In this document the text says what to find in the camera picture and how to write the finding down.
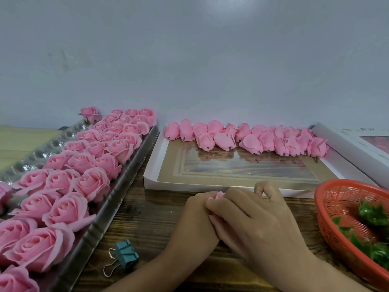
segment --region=person's right arm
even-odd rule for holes
[[[309,251],[280,190],[269,182],[258,182],[254,192],[231,188],[206,207],[219,239],[283,292],[369,291]]]

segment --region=tray filled with pink roses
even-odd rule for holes
[[[0,288],[70,291],[158,136],[157,115],[84,120],[0,171]]]

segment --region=basket rim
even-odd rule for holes
[[[368,183],[364,183],[361,181],[351,180],[351,179],[331,179],[324,181],[321,183],[315,191],[315,204],[317,207],[318,214],[325,221],[326,225],[330,228],[334,236],[349,249],[359,260],[361,260],[365,265],[369,267],[374,273],[378,274],[381,278],[384,278],[387,282],[389,282],[389,271],[375,263],[371,258],[365,255],[361,250],[359,250],[356,246],[354,246],[337,228],[335,223],[329,217],[326,209],[324,208],[324,197],[323,193],[329,187],[332,186],[353,186],[361,189],[365,189],[368,191],[372,191],[377,195],[389,199],[389,190],[385,190],[383,188],[379,188],[378,186],[374,186]]]

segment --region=yellow surface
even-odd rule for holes
[[[23,159],[29,152],[61,132],[52,129],[0,127],[0,170]]]

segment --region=person's hand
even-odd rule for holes
[[[210,219],[220,240],[256,273],[282,291],[306,291],[318,259],[307,248],[278,188],[269,182],[258,182],[254,192],[231,188],[206,207],[214,213]]]
[[[219,242],[209,219],[205,203],[215,198],[217,191],[198,193],[188,198],[163,255],[174,258],[177,266],[195,269],[215,249]]]

